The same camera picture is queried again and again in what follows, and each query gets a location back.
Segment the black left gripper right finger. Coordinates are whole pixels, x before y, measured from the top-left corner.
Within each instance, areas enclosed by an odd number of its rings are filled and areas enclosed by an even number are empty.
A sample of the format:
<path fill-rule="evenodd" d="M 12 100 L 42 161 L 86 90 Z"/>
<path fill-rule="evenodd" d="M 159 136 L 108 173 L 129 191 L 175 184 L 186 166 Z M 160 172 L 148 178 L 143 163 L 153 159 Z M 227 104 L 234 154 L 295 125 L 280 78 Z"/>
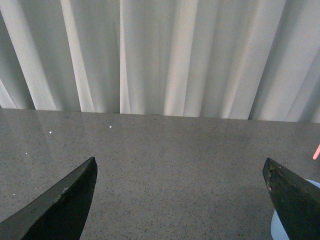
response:
<path fill-rule="evenodd" d="M 271 158 L 263 177 L 278 218 L 290 240 L 320 238 L 320 188 Z"/>

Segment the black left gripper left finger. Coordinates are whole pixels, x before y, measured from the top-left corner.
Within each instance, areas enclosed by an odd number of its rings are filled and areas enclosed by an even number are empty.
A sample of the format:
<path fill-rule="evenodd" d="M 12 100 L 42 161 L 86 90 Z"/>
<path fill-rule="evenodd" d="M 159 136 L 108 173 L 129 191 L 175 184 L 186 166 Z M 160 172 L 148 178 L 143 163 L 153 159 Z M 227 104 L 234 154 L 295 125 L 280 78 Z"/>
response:
<path fill-rule="evenodd" d="M 98 166 L 89 158 L 0 224 L 2 240 L 78 240 L 91 208 Z"/>

